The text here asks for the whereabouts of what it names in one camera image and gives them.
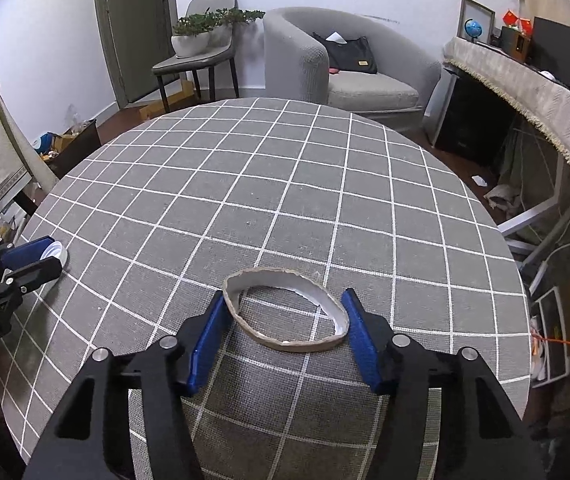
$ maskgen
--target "round table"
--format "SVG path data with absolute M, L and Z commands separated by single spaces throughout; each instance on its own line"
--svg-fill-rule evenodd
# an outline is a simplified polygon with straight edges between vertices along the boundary
M 496 225 L 458 177 L 374 121 L 272 98 L 200 105 L 141 124 L 47 196 L 24 240 L 69 252 L 44 301 L 31 294 L 0 342 L 2 406 L 28 459 L 93 348 L 139 351 L 206 308 L 223 279 L 296 269 L 425 347 L 478 349 L 522 415 L 529 388 L 526 297 Z M 243 315 L 281 339 L 333 324 L 289 292 L 254 290 Z M 206 478 L 361 478 L 386 399 L 349 345 L 310 355 L 233 327 L 185 414 Z M 421 477 L 438 438 L 430 396 Z M 140 392 L 130 407 L 139 478 L 149 477 Z

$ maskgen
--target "chair seat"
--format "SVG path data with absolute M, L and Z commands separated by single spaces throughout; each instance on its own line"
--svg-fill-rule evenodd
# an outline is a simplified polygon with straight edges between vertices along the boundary
M 191 57 L 172 56 L 169 59 L 156 63 L 152 67 L 154 75 L 175 74 L 177 72 L 188 72 L 189 70 L 200 70 L 221 61 L 234 57 L 234 44 L 230 41 L 223 46 L 209 47 L 208 50 Z
M 418 92 L 384 74 L 338 72 L 329 76 L 327 104 L 349 112 L 388 112 L 414 108 Z

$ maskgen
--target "gray door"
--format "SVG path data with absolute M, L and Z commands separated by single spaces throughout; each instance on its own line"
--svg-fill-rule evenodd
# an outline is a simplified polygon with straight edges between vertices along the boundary
M 157 88 L 151 68 L 172 55 L 167 0 L 96 0 L 99 30 L 119 106 Z

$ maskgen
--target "orange cable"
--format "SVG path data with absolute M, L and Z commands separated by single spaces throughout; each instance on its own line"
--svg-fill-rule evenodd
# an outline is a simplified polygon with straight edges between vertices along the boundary
M 534 339 L 538 339 L 540 341 L 547 341 L 549 343 L 563 343 L 565 345 L 570 345 L 570 341 L 565 341 L 564 339 L 552 339 L 549 337 L 542 337 L 541 335 L 538 335 L 538 334 L 532 334 L 531 336 Z

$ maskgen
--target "metal screw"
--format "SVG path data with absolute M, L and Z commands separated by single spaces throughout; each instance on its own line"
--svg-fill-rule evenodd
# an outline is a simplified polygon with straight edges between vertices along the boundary
M 178 344 L 178 341 L 173 335 L 166 335 L 158 344 L 161 345 L 161 348 L 169 349 L 174 348 Z
M 92 359 L 98 362 L 105 361 L 109 354 L 110 352 L 107 348 L 97 348 L 92 352 Z
M 469 348 L 469 346 L 463 348 L 460 353 L 468 361 L 473 361 L 478 357 L 478 352 L 473 348 Z
M 400 348 L 408 346 L 411 343 L 411 339 L 409 339 L 405 334 L 396 334 L 392 338 L 392 343 Z

